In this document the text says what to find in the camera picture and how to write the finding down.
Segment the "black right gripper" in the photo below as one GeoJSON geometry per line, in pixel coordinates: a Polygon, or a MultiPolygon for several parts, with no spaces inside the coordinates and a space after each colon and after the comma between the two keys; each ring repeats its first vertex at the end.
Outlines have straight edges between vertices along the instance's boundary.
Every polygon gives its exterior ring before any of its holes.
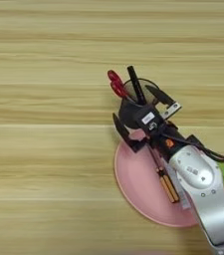
{"type": "MultiPolygon", "coordinates": [[[[172,106],[175,103],[175,100],[161,89],[149,85],[146,85],[145,87],[164,105],[172,106]]],[[[202,146],[202,143],[194,134],[184,137],[179,132],[178,127],[169,120],[175,113],[176,110],[173,110],[172,107],[169,107],[162,113],[158,119],[159,123],[156,130],[150,136],[151,146],[155,147],[166,160],[170,160],[177,152],[187,145],[193,145],[195,147],[202,146]]],[[[138,152],[146,145],[146,138],[137,140],[129,137],[129,131],[116,114],[112,115],[112,119],[117,132],[133,152],[138,152]]]]}

